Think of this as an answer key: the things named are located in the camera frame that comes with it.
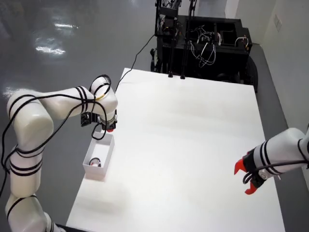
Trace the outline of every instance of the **black stripe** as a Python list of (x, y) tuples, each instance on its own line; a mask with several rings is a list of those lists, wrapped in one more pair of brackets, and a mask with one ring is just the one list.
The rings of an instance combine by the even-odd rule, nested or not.
[[(263, 158), (263, 152), (262, 152), (262, 150), (263, 150), (263, 145), (265, 144), (265, 142), (261, 145), (261, 148), (260, 148), (260, 157), (261, 157), (261, 161), (262, 161), (262, 164), (263, 164), (263, 166), (266, 166), (266, 163), (265, 163), (265, 161), (264, 161), (264, 158)], [(270, 174), (273, 174), (273, 175), (276, 175), (276, 174), (274, 174), (271, 170), (269, 170), (269, 168), (265, 168)]]
[(87, 112), (87, 110), (88, 110), (88, 102), (87, 102), (88, 98), (87, 98), (86, 92), (85, 92), (83, 87), (81, 87), (81, 86), (78, 86), (78, 87), (81, 88), (82, 92), (84, 93), (85, 102), (86, 102), (86, 104), (85, 104), (86, 105), (85, 112)]
[(40, 160), (40, 162), (38, 162), (36, 165), (30, 167), (30, 168), (19, 168), (17, 166), (15, 166), (13, 163), (11, 163), (11, 167), (13, 167), (14, 169), (18, 170), (18, 171), (31, 171), (36, 169), (37, 167), (39, 167), (39, 165), (43, 162), (43, 158)]
[(44, 149), (45, 149), (45, 147), (42, 149), (42, 151), (40, 151), (38, 154), (35, 154), (35, 155), (33, 155), (33, 156), (23, 156), (22, 154), (20, 154), (19, 151), (16, 151), (16, 153), (17, 153), (19, 156), (21, 156), (22, 158), (33, 158), (33, 157), (36, 157), (36, 156), (38, 156), (39, 154), (41, 154), (41, 153), (44, 151)]
[(108, 83), (103, 83), (99, 85), (93, 95), (95, 95), (100, 88), (102, 88), (103, 86), (108, 86), (108, 85), (109, 85)]
[(52, 219), (50, 219), (50, 220), (52, 221), (52, 225), (51, 225), (51, 227), (50, 227), (50, 231), (49, 231), (49, 232), (53, 232), (53, 231), (54, 231), (54, 222), (53, 222)]
[(307, 159), (307, 157), (304, 155), (303, 151), (300, 149), (300, 145), (299, 145), (300, 141), (301, 141), (301, 139), (298, 140), (298, 142), (297, 142), (298, 150), (299, 150), (300, 154), (302, 155), (302, 157), (304, 158), (304, 160), (306, 160), (306, 161), (309, 162), (309, 160)]
[(16, 99), (14, 100), (14, 102), (13, 102), (13, 103), (11, 104), (11, 106), (10, 106), (10, 109), (9, 109), (9, 118), (11, 118), (11, 110), (12, 110), (13, 106), (15, 105), (15, 103), (18, 102), (20, 99), (22, 99), (22, 98), (24, 98), (24, 97), (34, 97), (34, 98), (35, 98), (35, 96), (34, 96), (34, 95), (31, 95), (31, 94), (25, 94), (25, 95), (23, 95), (23, 96), (20, 96), (20, 97), (16, 98)]
[[(78, 87), (75, 87), (75, 88), (77, 89), (77, 91), (78, 91), (78, 93), (79, 93), (79, 96), (80, 96), (81, 99), (82, 99), (82, 103), (84, 103), (82, 92), (79, 90)], [(84, 112), (84, 105), (82, 105), (82, 112), (81, 112), (81, 114), (82, 114), (83, 112)]]
[[(264, 155), (265, 155), (267, 163), (270, 165), (271, 163), (270, 163), (270, 160), (268, 158), (267, 149), (266, 149), (267, 143), (268, 143), (268, 140), (265, 142), (265, 145), (264, 145)], [(277, 174), (282, 174), (281, 172), (277, 171), (274, 167), (271, 167), (271, 170), (273, 170)]]
[(33, 172), (31, 173), (19, 173), (17, 171), (15, 171), (14, 169), (11, 168), (11, 172), (14, 173), (15, 175), (18, 175), (18, 176), (30, 176), (30, 175), (33, 175), (33, 174), (36, 174), (42, 167), (42, 163), (40, 164), (40, 166), (38, 167), (38, 169), (34, 170)]
[(14, 202), (14, 204), (12, 204), (11, 208), (10, 208), (9, 211), (8, 211), (8, 215), (6, 216), (7, 219), (9, 219), (9, 215), (10, 215), (12, 209), (13, 209), (18, 203), (20, 203), (23, 199), (26, 199), (26, 198), (19, 198), (16, 202)]

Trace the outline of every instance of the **white box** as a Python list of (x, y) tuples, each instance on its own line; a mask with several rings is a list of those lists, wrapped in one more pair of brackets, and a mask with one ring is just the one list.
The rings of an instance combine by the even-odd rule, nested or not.
[[(103, 136), (101, 132), (95, 132), (94, 136), (100, 138)], [(88, 179), (103, 181), (107, 172), (108, 165), (112, 156), (115, 141), (111, 134), (105, 134), (102, 140), (92, 139), (88, 148), (86, 157), (83, 162), (85, 176)], [(89, 162), (93, 158), (99, 158), (101, 167), (90, 166)]]

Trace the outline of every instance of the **black cable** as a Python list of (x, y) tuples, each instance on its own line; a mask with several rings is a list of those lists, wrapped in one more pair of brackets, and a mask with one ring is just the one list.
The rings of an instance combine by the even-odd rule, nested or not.
[(0, 190), (0, 198), (1, 198), (3, 190), (4, 190), (4, 186), (5, 186), (5, 183), (6, 183), (7, 176), (8, 176), (8, 173), (4, 172), (4, 180), (3, 180), (2, 187), (1, 187), (1, 190)]
[(294, 161), (289, 161), (289, 162), (280, 162), (280, 163), (273, 163), (273, 164), (261, 166), (261, 167), (256, 168), (255, 170), (253, 170), (251, 172), (247, 172), (245, 174), (242, 182), (244, 184), (247, 184), (251, 180), (253, 174), (258, 172), (259, 170), (262, 170), (262, 169), (272, 168), (272, 167), (279, 167), (279, 166), (286, 166), (286, 165), (293, 165), (293, 164), (301, 164), (301, 163), (309, 164), (309, 162), (306, 161), (306, 160), (294, 160)]
[(123, 77), (121, 77), (120, 81), (119, 81), (118, 84), (117, 84), (117, 87), (116, 87), (115, 92), (117, 91), (118, 86), (119, 86), (119, 83), (122, 81), (122, 79), (127, 75), (127, 73), (129, 73), (130, 71), (132, 71), (132, 69), (133, 69), (133, 67), (134, 67), (134, 64), (135, 64), (135, 62), (136, 62), (137, 56), (138, 56), (138, 55), (142, 52), (142, 50), (148, 45), (148, 43), (150, 42), (150, 40), (151, 40), (154, 36), (155, 36), (155, 34), (154, 34), (152, 37), (150, 37), (150, 39), (149, 39), (148, 42), (145, 44), (145, 46), (136, 54), (135, 60), (134, 60), (134, 62), (133, 62), (133, 65), (132, 65), (131, 69), (130, 69), (129, 71), (127, 71), (127, 72), (125, 73), (125, 75), (123, 75)]
[(112, 85), (111, 78), (110, 78), (108, 75), (106, 75), (106, 74), (102, 74), (102, 75), (96, 77), (96, 78), (93, 80), (93, 82), (92, 82), (91, 85), (90, 85), (89, 92), (91, 92), (91, 87), (92, 87), (92, 84), (94, 83), (94, 81), (97, 80), (97, 79), (100, 78), (100, 77), (103, 77), (103, 78), (105, 78), (105, 79), (107, 80), (108, 83), (104, 83), (105, 86), (106, 86), (106, 85), (109, 85), (108, 88), (106, 89), (106, 91), (105, 91), (104, 94), (107, 94), (107, 93), (110, 91), (111, 85)]

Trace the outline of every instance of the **black metal frame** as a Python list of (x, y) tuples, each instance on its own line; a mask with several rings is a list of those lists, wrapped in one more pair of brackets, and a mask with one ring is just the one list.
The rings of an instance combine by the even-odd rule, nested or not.
[[(179, 16), (174, 18), (173, 31), (176, 31), (178, 25), (181, 25), (182, 36), (166, 35), (159, 30), (158, 19), (162, 0), (157, 0), (157, 14), (155, 23), (155, 35), (157, 36), (157, 72), (168, 73), (172, 77), (173, 73), (177, 73), (184, 79), (185, 76), (203, 78), (203, 79), (218, 79), (218, 75), (237, 75), (244, 73), (246, 69), (247, 60), (252, 46), (250, 33), (247, 28), (242, 26), (240, 19), (225, 19), (225, 18), (210, 18), (194, 16), (196, 1), (192, 0), (189, 7), (189, 16)], [(214, 28), (214, 44), (216, 47), (217, 59), (214, 65), (204, 68), (201, 75), (195, 75), (193, 72), (193, 63), (196, 63), (195, 58), (191, 54), (189, 40), (191, 39), (191, 27), (194, 27), (198, 22), (211, 23)], [(220, 32), (222, 27), (232, 25), (235, 31), (235, 40), (238, 37), (246, 36), (248, 38), (248, 46), (243, 45), (242, 40), (238, 40), (237, 45), (218, 45), (219, 38), (217, 36), (218, 30)], [(196, 50), (201, 52), (203, 44), (197, 44)], [(205, 56), (210, 55), (212, 49), (207, 47), (205, 49)]]

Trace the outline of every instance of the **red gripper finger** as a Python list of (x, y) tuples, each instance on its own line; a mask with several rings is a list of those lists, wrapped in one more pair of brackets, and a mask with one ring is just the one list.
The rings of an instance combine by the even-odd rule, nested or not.
[(235, 164), (234, 175), (235, 175), (239, 170), (243, 170), (245, 173), (247, 172), (245, 166), (243, 165), (243, 159), (238, 160), (237, 163)]
[(250, 182), (250, 188), (247, 189), (247, 190), (245, 191), (245, 193), (246, 193), (247, 195), (251, 195), (251, 194), (255, 193), (256, 190), (257, 190), (257, 188), (253, 185), (252, 182)]

